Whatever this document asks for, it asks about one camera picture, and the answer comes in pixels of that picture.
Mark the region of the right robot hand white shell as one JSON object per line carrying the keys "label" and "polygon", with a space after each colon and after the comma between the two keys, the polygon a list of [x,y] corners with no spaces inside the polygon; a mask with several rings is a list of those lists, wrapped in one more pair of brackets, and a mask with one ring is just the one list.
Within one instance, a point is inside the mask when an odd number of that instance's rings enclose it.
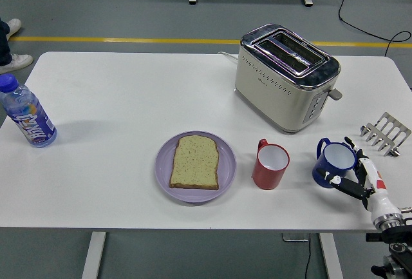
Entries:
{"label": "right robot hand white shell", "polygon": [[389,200],[386,185],[378,169],[349,137],[344,139],[356,154],[357,163],[353,170],[357,181],[354,182],[327,169],[318,168],[317,171],[331,187],[361,200],[364,208],[371,213],[371,221],[378,230],[384,231],[401,226],[404,223],[402,213]]}

